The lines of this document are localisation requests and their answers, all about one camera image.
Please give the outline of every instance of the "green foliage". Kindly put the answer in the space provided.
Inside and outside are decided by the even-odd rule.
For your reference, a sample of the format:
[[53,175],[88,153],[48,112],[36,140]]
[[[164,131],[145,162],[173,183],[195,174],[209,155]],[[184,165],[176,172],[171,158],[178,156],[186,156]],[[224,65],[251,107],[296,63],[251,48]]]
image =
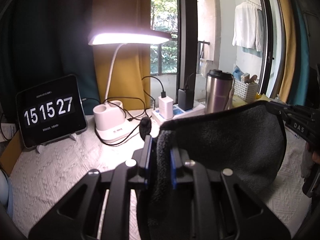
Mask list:
[[[178,0],[151,0],[151,28],[169,33],[178,32]],[[168,41],[161,46],[162,73],[176,73],[177,41]],[[150,59],[150,72],[158,73],[158,45],[150,46]]]

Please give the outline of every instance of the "white basket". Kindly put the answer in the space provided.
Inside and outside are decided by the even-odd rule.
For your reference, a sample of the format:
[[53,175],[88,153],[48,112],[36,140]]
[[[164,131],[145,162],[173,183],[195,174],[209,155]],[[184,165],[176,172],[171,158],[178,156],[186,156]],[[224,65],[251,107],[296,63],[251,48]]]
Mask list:
[[253,82],[247,84],[235,79],[235,95],[243,99],[248,104],[252,103],[255,100],[257,90],[257,83]]

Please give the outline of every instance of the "yellow curtain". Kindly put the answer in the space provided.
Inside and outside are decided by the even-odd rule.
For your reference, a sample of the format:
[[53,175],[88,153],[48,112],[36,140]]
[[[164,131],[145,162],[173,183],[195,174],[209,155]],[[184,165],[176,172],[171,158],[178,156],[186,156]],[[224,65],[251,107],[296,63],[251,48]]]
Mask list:
[[287,102],[295,69],[297,39],[291,2],[290,0],[280,0],[280,5],[284,18],[286,52],[284,75],[279,95],[282,101]]
[[[92,28],[141,27],[150,29],[150,0],[93,0]],[[101,101],[104,100],[110,63],[117,44],[93,46],[94,64]],[[142,82],[143,76],[150,75],[150,45],[127,44],[117,54],[113,68],[108,97],[138,97],[147,107],[150,98],[150,82]],[[136,99],[119,98],[124,108],[143,109]]]

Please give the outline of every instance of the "metal screw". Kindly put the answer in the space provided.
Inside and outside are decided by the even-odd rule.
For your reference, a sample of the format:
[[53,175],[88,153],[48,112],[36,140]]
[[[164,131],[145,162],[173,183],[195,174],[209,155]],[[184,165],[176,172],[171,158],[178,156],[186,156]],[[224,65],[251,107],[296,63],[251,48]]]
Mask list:
[[186,160],[184,162],[184,165],[186,166],[194,166],[196,164],[196,162],[194,160]]
[[89,171],[88,174],[89,175],[98,175],[99,171],[97,171],[97,170]]
[[134,159],[129,159],[125,161],[125,165],[127,165],[128,167],[133,167],[137,164],[137,161]]
[[233,174],[233,170],[232,169],[229,169],[229,168],[226,168],[222,171],[223,175],[226,175],[226,176],[231,176]]

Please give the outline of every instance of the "desk lamp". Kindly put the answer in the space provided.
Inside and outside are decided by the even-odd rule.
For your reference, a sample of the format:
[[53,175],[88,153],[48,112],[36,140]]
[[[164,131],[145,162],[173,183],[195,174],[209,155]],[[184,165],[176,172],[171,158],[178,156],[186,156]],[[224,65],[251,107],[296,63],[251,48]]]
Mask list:
[[171,39],[171,34],[141,28],[126,28],[100,30],[99,32],[91,33],[89,36],[89,45],[100,44],[115,44],[119,45],[113,54],[110,72],[108,77],[105,102],[95,106],[93,109],[94,119],[96,123],[96,131],[100,138],[107,143],[115,142],[129,135],[133,130],[132,124],[125,118],[123,104],[119,100],[108,103],[107,98],[110,89],[111,76],[116,55],[121,46],[128,43],[143,43],[143,44],[160,44]]

